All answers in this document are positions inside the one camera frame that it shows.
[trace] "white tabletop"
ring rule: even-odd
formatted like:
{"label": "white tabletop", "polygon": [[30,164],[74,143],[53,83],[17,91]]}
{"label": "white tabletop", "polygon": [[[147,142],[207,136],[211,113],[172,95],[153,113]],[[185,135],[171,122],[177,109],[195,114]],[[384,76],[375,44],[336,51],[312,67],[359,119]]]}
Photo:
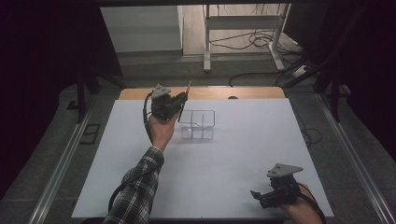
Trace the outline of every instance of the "white tabletop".
{"label": "white tabletop", "polygon": [[[143,101],[116,101],[72,217],[105,217],[114,189],[150,146]],[[182,139],[177,124],[151,218],[286,218],[262,209],[250,191],[270,192],[274,165],[301,166],[294,175],[309,186],[326,217],[333,217],[288,99],[189,100],[185,109],[215,110],[213,139]]]}

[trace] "checkered sleeve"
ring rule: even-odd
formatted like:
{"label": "checkered sleeve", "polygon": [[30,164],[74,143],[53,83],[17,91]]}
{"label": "checkered sleeve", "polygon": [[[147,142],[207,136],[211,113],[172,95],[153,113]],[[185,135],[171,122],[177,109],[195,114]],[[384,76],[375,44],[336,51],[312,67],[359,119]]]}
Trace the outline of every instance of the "checkered sleeve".
{"label": "checkered sleeve", "polygon": [[140,175],[155,167],[159,168],[127,184],[117,196],[104,223],[149,223],[149,214],[157,191],[162,165],[163,153],[155,147],[150,147],[136,167],[125,174],[122,183],[132,176]]}

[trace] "wire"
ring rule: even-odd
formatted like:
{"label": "wire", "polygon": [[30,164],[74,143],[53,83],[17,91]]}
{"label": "wire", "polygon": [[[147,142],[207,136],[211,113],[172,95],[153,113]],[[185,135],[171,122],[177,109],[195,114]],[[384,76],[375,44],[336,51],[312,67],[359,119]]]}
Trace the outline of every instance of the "wire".
{"label": "wire", "polygon": [[311,195],[311,197],[314,199],[314,202],[317,203],[317,200],[315,199],[314,195],[311,193],[311,190],[309,190],[306,186],[304,186],[303,184],[297,183],[299,186],[303,187],[306,189],[306,191],[308,191],[308,193]]}
{"label": "wire", "polygon": [[279,13],[279,9],[280,9],[280,4],[277,5],[276,15]]}
{"label": "wire", "polygon": [[147,134],[148,134],[148,138],[149,138],[149,141],[152,143],[152,136],[151,136],[151,131],[150,131],[150,129],[149,129],[149,119],[148,119],[148,111],[147,111],[147,104],[148,104],[148,100],[149,100],[149,97],[152,95],[152,93],[153,93],[153,91],[152,92],[150,92],[147,96],[146,96],[146,99],[145,99],[145,103],[143,104],[143,123],[144,123],[144,125],[145,125],[145,129],[146,129],[146,132],[147,132]]}
{"label": "wire", "polygon": [[282,74],[276,79],[275,83],[273,86],[283,88],[283,85],[290,79],[292,78],[293,73],[301,67],[305,62],[307,61],[307,58],[305,56],[301,57],[298,59],[295,63],[293,63],[291,66],[289,66],[286,70],[282,72]]}
{"label": "wire", "polygon": [[[265,31],[255,31],[255,32],[250,32],[250,33],[246,33],[246,34],[242,34],[242,35],[229,36],[229,37],[225,37],[222,39],[210,40],[209,43],[213,46],[223,47],[223,48],[227,48],[227,49],[247,49],[248,47],[250,47],[252,45],[257,48],[262,48],[262,47],[268,46],[269,42],[272,40],[272,38],[270,38],[269,35],[262,34],[263,32],[265,32]],[[248,44],[247,46],[244,46],[242,48],[235,48],[235,47],[231,47],[231,46],[227,46],[227,45],[221,45],[221,44],[214,43],[214,42],[233,39],[233,38],[237,38],[237,37],[241,37],[241,36],[245,36],[245,35],[249,35],[248,40],[249,40],[250,44]]]}
{"label": "wire", "polygon": [[110,197],[110,200],[108,202],[108,208],[107,211],[110,212],[111,209],[113,208],[113,203],[116,200],[117,195],[119,195],[120,192],[122,192],[125,187],[129,184],[132,184],[134,181],[136,181],[138,178],[142,177],[143,175],[146,175],[148,173],[154,172],[157,169],[160,169],[163,166],[163,161],[158,164],[157,166],[152,167],[151,169],[148,169],[145,172],[142,172],[138,175],[133,175],[131,176],[129,179],[127,179],[125,182],[123,182],[122,184],[120,184],[113,192],[113,194]]}
{"label": "wire", "polygon": [[278,74],[278,72],[273,72],[273,73],[265,73],[265,72],[261,72],[261,73],[242,73],[242,74],[238,74],[238,75],[235,75],[233,77],[230,77],[228,79],[228,84],[230,85],[230,87],[233,87],[233,80],[238,78],[238,77],[252,76],[252,75],[266,75],[266,74]]}
{"label": "wire", "polygon": [[[309,128],[309,129],[306,128],[306,126],[305,126],[300,114],[297,113],[297,109],[295,108],[294,104],[291,101],[290,101],[290,105],[291,105],[291,108],[293,109],[294,114],[296,115],[297,119],[301,122],[301,125],[303,126],[303,128],[300,129],[301,133],[303,134],[303,137],[308,138],[308,141],[305,141],[306,147],[311,147],[313,144],[316,144],[316,143],[320,142],[322,140],[322,133],[318,129],[315,129],[315,128]],[[316,141],[313,141],[312,140],[312,136],[309,134],[309,131],[314,131],[314,132],[318,133],[319,139],[316,140]]]}
{"label": "wire", "polygon": [[225,8],[225,5],[224,5],[224,11],[225,11],[225,13],[228,15],[228,11],[227,11],[227,9]]}
{"label": "wire", "polygon": [[258,9],[259,9],[259,4],[256,4],[256,7],[253,9],[253,11],[250,12],[250,15],[253,14],[254,11],[256,11],[256,15],[257,15]]}
{"label": "wire", "polygon": [[264,8],[265,8],[265,4],[262,4],[262,13],[264,12]]}

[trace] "clear plastic container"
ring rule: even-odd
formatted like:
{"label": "clear plastic container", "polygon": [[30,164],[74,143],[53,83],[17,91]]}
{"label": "clear plastic container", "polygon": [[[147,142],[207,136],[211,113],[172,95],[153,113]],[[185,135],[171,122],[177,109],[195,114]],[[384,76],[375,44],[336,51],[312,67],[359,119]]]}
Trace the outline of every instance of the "clear plastic container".
{"label": "clear plastic container", "polygon": [[214,110],[183,110],[180,117],[181,138],[213,139]]}

